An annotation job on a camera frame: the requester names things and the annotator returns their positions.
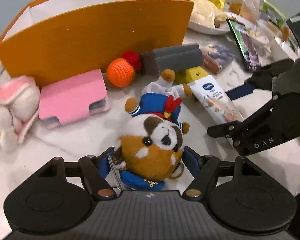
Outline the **red panda plush toy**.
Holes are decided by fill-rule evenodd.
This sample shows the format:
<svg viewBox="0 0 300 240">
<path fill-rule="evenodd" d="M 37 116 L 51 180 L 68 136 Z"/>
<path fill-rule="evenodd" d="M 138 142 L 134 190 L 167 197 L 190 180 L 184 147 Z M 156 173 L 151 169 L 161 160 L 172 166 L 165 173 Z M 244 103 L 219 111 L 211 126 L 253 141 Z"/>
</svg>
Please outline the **red panda plush toy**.
<svg viewBox="0 0 300 240">
<path fill-rule="evenodd" d="M 125 103 L 131 119 L 120 129 L 111 159 L 121 181 L 132 189 L 159 191 L 166 179 L 183 175 L 183 136 L 190 126 L 178 118 L 181 102 L 192 90 L 187 84 L 174 85 L 174 80 L 175 72 L 165 69 L 139 100 Z"/>
</svg>

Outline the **illustrated card box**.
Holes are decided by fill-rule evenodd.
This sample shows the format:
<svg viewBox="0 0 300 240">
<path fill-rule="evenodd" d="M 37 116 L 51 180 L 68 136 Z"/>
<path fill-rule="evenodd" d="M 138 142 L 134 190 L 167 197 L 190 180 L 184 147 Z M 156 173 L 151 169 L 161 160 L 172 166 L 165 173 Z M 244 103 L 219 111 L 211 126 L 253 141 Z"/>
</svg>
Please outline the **illustrated card box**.
<svg viewBox="0 0 300 240">
<path fill-rule="evenodd" d="M 212 74 L 218 75 L 235 58 L 235 55 L 224 45 L 213 42 L 201 48 L 203 65 Z"/>
</svg>

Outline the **white plate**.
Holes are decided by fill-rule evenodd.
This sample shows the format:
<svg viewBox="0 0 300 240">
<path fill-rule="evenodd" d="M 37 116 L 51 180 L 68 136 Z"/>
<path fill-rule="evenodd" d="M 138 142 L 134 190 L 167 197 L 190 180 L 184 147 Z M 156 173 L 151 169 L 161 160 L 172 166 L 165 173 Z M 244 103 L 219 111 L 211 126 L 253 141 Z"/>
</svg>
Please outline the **white plate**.
<svg viewBox="0 0 300 240">
<path fill-rule="evenodd" d="M 210 28 L 200 23 L 189 20 L 188 28 L 198 33 L 207 35 L 223 35 L 230 32 L 230 28 L 226 22 L 222 23 L 219 28 Z"/>
</svg>

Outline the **clear plastic bag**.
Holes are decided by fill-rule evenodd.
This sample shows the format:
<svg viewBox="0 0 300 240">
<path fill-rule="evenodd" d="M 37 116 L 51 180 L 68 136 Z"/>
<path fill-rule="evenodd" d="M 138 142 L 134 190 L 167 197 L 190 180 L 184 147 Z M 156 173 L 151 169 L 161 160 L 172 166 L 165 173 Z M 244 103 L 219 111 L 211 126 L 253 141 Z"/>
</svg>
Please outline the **clear plastic bag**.
<svg viewBox="0 0 300 240">
<path fill-rule="evenodd" d="M 259 18 L 259 7 L 260 0 L 232 0 L 229 10 L 251 23 L 256 23 Z"/>
</svg>

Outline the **pink leather wallet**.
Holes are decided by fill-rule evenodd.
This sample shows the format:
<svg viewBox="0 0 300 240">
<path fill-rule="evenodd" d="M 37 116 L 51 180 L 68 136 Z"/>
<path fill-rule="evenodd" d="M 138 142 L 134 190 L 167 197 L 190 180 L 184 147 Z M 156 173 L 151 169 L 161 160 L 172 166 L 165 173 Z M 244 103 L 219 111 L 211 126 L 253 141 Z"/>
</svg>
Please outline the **pink leather wallet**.
<svg viewBox="0 0 300 240">
<path fill-rule="evenodd" d="M 38 116 L 48 129 L 52 129 L 109 109 L 103 75 L 95 69 L 43 87 Z"/>
</svg>

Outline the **white lotion tube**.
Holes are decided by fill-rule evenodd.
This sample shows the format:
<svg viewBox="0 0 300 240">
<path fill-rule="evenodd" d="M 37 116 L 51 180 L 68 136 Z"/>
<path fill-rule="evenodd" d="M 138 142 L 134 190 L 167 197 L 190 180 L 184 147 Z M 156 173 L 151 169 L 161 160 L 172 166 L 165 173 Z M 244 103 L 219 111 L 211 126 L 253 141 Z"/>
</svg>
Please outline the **white lotion tube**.
<svg viewBox="0 0 300 240">
<path fill-rule="evenodd" d="M 217 125 L 244 118 L 212 75 L 188 83 L 192 94 Z"/>
</svg>

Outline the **white crochet bunny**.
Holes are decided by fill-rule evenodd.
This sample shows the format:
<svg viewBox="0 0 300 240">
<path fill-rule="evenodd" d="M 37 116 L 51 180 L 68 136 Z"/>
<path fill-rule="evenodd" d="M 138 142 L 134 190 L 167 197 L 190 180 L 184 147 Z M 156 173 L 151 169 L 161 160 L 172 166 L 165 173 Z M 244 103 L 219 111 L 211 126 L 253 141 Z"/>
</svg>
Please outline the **white crochet bunny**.
<svg viewBox="0 0 300 240">
<path fill-rule="evenodd" d="M 3 65 L 0 61 L 0 72 Z M 40 89 L 34 78 L 19 76 L 0 84 L 0 148 L 22 144 L 38 118 Z"/>
</svg>

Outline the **green snack packet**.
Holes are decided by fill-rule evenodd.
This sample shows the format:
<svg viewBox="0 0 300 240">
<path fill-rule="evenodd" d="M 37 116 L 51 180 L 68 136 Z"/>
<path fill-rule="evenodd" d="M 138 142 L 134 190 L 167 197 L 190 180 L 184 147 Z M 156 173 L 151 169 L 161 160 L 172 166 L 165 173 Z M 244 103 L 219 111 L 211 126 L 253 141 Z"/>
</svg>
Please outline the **green snack packet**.
<svg viewBox="0 0 300 240">
<path fill-rule="evenodd" d="M 260 69 L 260 59 L 245 25 L 230 18 L 228 18 L 226 22 L 240 51 L 245 70 L 252 73 L 257 69 Z"/>
</svg>

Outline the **dark grey square box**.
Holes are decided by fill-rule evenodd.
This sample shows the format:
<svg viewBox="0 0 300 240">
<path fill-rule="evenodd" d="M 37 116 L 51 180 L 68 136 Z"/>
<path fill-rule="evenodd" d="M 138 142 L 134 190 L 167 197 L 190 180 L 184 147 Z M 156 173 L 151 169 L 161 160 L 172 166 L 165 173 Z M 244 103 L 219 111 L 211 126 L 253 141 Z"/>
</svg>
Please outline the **dark grey square box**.
<svg viewBox="0 0 300 240">
<path fill-rule="evenodd" d="M 159 76 L 165 69 L 174 72 L 203 65 L 202 51 L 197 43 L 153 49 L 141 55 L 141 73 Z"/>
</svg>

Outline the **yellow tape measure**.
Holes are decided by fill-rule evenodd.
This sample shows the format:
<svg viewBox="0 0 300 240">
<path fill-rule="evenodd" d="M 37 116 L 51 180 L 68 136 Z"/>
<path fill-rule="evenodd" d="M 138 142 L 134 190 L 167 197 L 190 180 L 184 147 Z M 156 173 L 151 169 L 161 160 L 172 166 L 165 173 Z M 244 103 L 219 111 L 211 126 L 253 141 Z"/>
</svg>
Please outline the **yellow tape measure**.
<svg viewBox="0 0 300 240">
<path fill-rule="evenodd" d="M 204 70 L 203 67 L 192 67 L 176 72 L 174 82 L 176 84 L 190 83 L 208 75 L 209 73 L 206 70 Z"/>
</svg>

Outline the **orange storage box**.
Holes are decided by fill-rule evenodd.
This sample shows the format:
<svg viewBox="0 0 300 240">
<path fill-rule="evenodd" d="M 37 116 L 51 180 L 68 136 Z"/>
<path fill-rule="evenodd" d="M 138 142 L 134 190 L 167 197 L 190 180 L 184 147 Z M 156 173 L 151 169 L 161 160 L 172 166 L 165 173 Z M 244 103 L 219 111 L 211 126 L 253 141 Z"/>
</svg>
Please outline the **orange storage box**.
<svg viewBox="0 0 300 240">
<path fill-rule="evenodd" d="M 39 87 L 106 70 L 127 50 L 182 44 L 192 8 L 190 0 L 35 0 L 1 35 L 0 61 Z"/>
</svg>

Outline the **orange crochet ball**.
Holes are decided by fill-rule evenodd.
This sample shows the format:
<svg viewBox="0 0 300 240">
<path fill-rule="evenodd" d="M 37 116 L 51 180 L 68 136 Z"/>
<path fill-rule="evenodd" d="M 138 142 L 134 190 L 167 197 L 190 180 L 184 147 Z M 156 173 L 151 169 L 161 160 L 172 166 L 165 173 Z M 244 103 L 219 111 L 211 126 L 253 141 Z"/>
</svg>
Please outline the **orange crochet ball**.
<svg viewBox="0 0 300 240">
<path fill-rule="evenodd" d="M 125 51 L 121 57 L 109 64 L 106 76 L 112 85 L 124 88 L 134 81 L 136 72 L 140 71 L 141 67 L 141 56 L 131 50 Z"/>
</svg>

